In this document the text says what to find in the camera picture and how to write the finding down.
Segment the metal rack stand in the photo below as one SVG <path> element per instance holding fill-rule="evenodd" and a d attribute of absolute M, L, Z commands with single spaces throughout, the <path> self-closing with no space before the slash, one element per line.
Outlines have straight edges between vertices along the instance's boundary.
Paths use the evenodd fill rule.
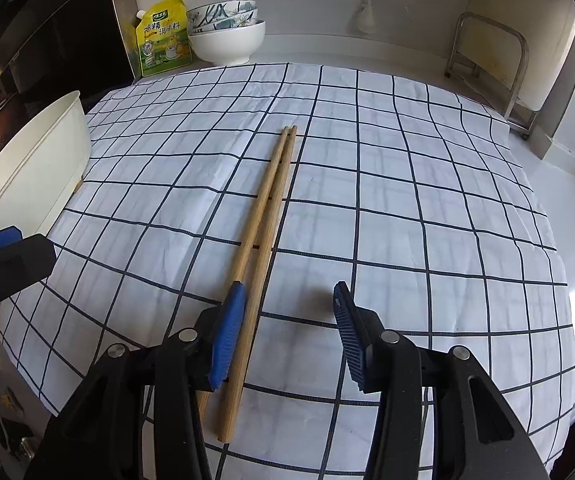
<path fill-rule="evenodd" d="M 507 68 L 499 62 L 484 61 L 480 55 L 481 63 L 467 56 L 462 50 L 467 22 L 476 22 L 511 37 L 519 47 L 519 60 L 514 65 L 512 75 L 508 75 Z M 528 108 L 520 99 L 519 92 L 527 74 L 529 62 L 529 47 L 526 38 L 516 29 L 502 24 L 487 16 L 463 12 L 455 24 L 455 35 L 444 69 L 446 78 L 455 78 L 466 85 L 479 96 L 483 103 L 490 106 L 501 115 L 510 125 L 510 128 L 523 140 L 528 140 L 534 129 L 538 113 Z"/>

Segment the blue patterned bowl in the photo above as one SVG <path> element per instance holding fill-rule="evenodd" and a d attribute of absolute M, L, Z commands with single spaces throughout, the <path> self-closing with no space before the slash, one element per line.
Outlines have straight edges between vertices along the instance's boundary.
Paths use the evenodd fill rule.
<path fill-rule="evenodd" d="M 188 32 L 194 35 L 244 27 L 254 24 L 257 15 L 258 9 L 254 0 L 227 0 L 205 4 L 187 12 Z"/>

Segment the yellow detergent pouch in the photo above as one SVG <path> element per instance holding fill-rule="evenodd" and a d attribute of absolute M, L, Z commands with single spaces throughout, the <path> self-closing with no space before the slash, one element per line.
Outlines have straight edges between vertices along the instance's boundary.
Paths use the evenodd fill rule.
<path fill-rule="evenodd" d="M 163 0 L 144 12 L 136 28 L 141 74 L 158 75 L 193 61 L 184 0 Z"/>

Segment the white cutting board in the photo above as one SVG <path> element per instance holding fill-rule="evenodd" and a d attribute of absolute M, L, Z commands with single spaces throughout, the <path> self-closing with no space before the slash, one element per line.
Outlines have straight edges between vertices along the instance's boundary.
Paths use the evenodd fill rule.
<path fill-rule="evenodd" d="M 540 110 L 559 76 L 575 37 L 574 0 L 471 0 L 467 10 L 492 18 L 520 32 L 527 40 L 529 62 L 519 99 Z M 519 47 L 508 36 L 483 24 L 467 26 L 463 51 L 481 63 L 499 62 L 512 75 Z"/>

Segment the checkered white cloth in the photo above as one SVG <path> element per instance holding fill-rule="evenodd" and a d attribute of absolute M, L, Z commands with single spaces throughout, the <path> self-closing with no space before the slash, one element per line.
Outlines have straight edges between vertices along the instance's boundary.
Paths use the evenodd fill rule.
<path fill-rule="evenodd" d="M 297 139 L 220 479 L 361 476 L 376 397 L 351 380 L 332 290 L 415 344 L 471 350 L 542 463 L 563 451 L 574 334 L 550 223 L 510 129 L 464 96 L 323 65 L 196 70 L 109 92 L 50 236 L 50 278 L 0 306 L 0 341 L 40 404 L 63 408 L 115 342 L 150 347 L 228 288 L 281 130 Z"/>

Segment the white bowl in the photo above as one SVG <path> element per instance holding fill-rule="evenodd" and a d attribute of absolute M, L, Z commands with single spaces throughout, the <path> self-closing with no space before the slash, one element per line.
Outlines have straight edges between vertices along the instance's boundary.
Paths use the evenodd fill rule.
<path fill-rule="evenodd" d="M 266 22 L 200 32 L 189 36 L 193 52 L 202 61 L 219 66 L 236 66 L 247 63 L 263 44 Z"/>

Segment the large white basin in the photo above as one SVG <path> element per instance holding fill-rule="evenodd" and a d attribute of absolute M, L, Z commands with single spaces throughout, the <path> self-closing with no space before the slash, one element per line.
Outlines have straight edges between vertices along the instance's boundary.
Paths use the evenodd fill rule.
<path fill-rule="evenodd" d="M 79 96 L 51 103 L 0 152 L 0 230 L 48 234 L 82 182 L 91 140 Z"/>

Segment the wooden chopstick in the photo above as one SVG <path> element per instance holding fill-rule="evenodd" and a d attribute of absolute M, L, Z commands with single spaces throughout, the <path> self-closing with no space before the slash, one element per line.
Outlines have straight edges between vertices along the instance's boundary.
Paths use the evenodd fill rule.
<path fill-rule="evenodd" d="M 286 128 L 286 145 L 279 160 L 277 174 L 272 182 L 267 205 L 264 208 L 265 223 L 260 234 L 260 250 L 253 273 L 252 285 L 248 293 L 245 317 L 241 327 L 236 353 L 230 368 L 228 387 L 222 399 L 222 414 L 220 414 L 218 440 L 229 443 L 236 430 L 237 417 L 243 391 L 246 374 L 248 374 L 248 362 L 256 333 L 258 313 L 260 313 L 260 300 L 262 300 L 263 288 L 269 268 L 272 244 L 277 235 L 279 212 L 281 209 L 286 181 L 289 175 L 294 145 L 297 137 L 297 127 Z"/>
<path fill-rule="evenodd" d="M 253 247 L 255 243 L 260 244 L 260 234 L 262 234 L 263 225 L 265 223 L 264 208 L 267 205 L 266 200 L 269 198 L 272 182 L 277 174 L 279 160 L 283 152 L 284 145 L 286 145 L 286 128 L 284 127 L 280 139 L 274 148 L 270 164 L 268 165 L 254 206 L 248 215 L 248 223 L 246 223 L 245 230 L 242 235 L 241 245 L 237 252 L 236 258 L 233 260 L 230 278 L 231 281 L 240 281 L 243 283 L 246 270 L 248 270 L 248 263 L 250 262 Z M 248 291 L 246 293 L 246 304 L 248 304 Z"/>

